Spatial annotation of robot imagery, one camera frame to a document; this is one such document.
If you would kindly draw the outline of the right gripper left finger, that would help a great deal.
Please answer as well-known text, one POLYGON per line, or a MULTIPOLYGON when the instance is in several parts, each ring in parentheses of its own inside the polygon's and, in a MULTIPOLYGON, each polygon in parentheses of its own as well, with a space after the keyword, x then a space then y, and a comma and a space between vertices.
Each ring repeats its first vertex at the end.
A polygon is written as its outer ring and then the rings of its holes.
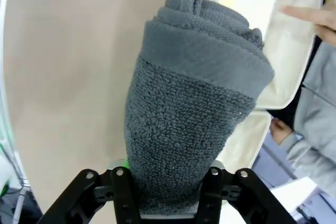
POLYGON ((114 203, 117 223, 140 223, 128 160, 112 164, 103 174, 80 171, 38 223, 89 223, 109 201, 114 203))

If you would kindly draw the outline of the person's left hand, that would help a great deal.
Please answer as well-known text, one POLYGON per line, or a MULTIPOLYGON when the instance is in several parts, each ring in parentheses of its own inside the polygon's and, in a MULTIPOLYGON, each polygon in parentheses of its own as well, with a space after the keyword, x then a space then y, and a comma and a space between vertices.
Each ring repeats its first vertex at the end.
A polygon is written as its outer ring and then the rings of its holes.
POLYGON ((280 145, 281 142, 293 132, 291 127, 289 127, 285 122, 278 118, 273 118, 271 120, 269 129, 273 140, 278 145, 280 145))

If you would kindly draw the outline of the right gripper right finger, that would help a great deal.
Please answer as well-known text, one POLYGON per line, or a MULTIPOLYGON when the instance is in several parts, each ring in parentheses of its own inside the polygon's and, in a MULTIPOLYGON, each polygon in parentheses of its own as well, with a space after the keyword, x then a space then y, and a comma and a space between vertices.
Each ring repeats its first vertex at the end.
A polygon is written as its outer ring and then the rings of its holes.
POLYGON ((223 200, 244 223, 296 223, 253 170, 242 168, 232 174, 215 160, 202 182, 195 222, 219 223, 223 200))

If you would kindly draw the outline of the person's right hand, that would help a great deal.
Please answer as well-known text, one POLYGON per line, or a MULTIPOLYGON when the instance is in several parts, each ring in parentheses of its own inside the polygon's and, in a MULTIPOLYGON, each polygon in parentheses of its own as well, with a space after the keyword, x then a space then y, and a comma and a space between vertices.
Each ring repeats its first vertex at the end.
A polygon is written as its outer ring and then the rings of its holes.
POLYGON ((335 47, 335 0, 327 0, 320 9, 284 6, 281 12, 293 18, 311 22, 316 35, 335 47))

